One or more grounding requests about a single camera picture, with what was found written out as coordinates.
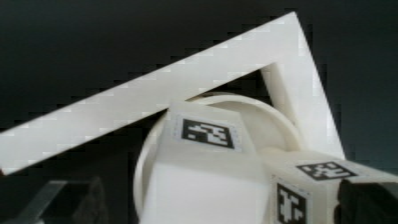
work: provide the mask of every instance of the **white angled bracket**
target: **white angled bracket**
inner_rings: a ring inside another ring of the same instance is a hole
[[[0,133],[11,174],[261,69],[277,110],[305,147],[345,158],[318,72],[295,13]]]

